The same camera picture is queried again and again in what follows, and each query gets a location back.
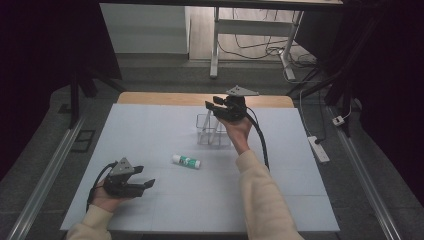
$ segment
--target sleeve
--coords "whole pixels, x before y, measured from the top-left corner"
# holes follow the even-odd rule
[[[242,153],[236,164],[249,239],[303,239],[280,189],[255,153]]]
[[[90,205],[82,222],[69,229],[66,239],[112,239],[106,229],[112,216],[113,213]]]

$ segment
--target table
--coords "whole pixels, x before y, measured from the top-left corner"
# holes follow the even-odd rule
[[[337,0],[99,0],[99,3],[253,8],[298,11],[344,11]]]
[[[340,0],[312,0],[299,2],[314,2],[316,4],[342,4]],[[287,37],[286,46],[279,53],[283,64],[287,80],[296,79],[288,59],[294,37],[301,22],[303,11],[299,12],[293,22],[268,22],[268,21],[248,21],[236,19],[220,19],[219,7],[215,7],[214,36],[211,57],[210,77],[218,76],[218,35],[219,34],[238,34],[238,35],[261,35]]]
[[[237,153],[231,145],[198,145],[195,119],[213,94],[123,93],[106,121],[61,229],[85,213],[89,188],[99,171],[127,157],[144,171],[130,183],[156,179],[153,188],[120,206],[110,230],[149,233],[244,233],[238,191]],[[268,141],[271,175],[280,186],[299,231],[338,231],[325,187],[297,109],[286,96],[247,97]],[[285,124],[275,128],[283,121]],[[252,131],[251,148],[262,159]],[[171,163],[177,153],[202,161],[199,170]]]

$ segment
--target metal rail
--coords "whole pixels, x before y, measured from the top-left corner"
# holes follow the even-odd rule
[[[35,218],[37,217],[38,212],[41,209],[41,206],[44,203],[44,200],[47,197],[47,194],[50,191],[50,188],[52,187],[63,163],[65,162],[66,156],[68,155],[68,152],[71,149],[72,144],[78,135],[78,132],[84,124],[87,115],[86,113],[90,107],[91,102],[85,108],[83,114],[81,114],[74,128],[68,129],[65,132],[62,141],[53,154],[53,157],[47,165],[46,170],[44,170],[43,175],[38,181],[37,186],[28,199],[7,239],[18,240],[26,238],[32,224],[34,223]]]
[[[327,107],[327,111],[330,114],[331,118],[337,117],[334,112],[337,112],[335,107]],[[359,182],[362,185],[362,188],[365,191],[365,194],[368,198],[371,207],[374,209],[376,217],[380,222],[381,228],[386,235],[387,239],[390,240],[401,240],[399,231],[397,230],[396,224],[393,221],[390,212],[387,210],[387,206],[381,198],[380,194],[377,191],[377,188],[374,185],[373,180],[371,179],[370,174],[362,162],[361,157],[356,150],[355,145],[352,140],[346,137],[345,133],[341,128],[337,128],[337,134],[339,135],[340,141],[345,148],[349,159],[352,163],[353,169],[359,179]]]

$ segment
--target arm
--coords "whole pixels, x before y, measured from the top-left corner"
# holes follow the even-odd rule
[[[94,193],[94,199],[81,223],[75,224],[69,229],[67,239],[112,239],[107,231],[107,225],[113,216],[113,212],[119,204],[128,199],[113,198],[101,187],[100,182]]]
[[[252,124],[246,118],[236,123],[220,121],[239,154],[236,164],[249,239],[303,239],[280,189],[249,148],[247,138]]]

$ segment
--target white board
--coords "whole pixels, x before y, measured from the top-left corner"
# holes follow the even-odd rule
[[[271,174],[286,198],[299,231],[339,231],[298,110],[254,109],[264,133]],[[197,144],[196,117],[204,107],[115,104],[61,226],[67,230],[85,214],[86,199],[107,164],[126,157],[144,166],[129,183],[156,179],[143,197],[123,203],[109,229],[158,233],[242,233],[246,231],[237,153],[232,145]],[[254,128],[249,145],[263,161]],[[196,158],[200,169],[173,164],[173,154]]]

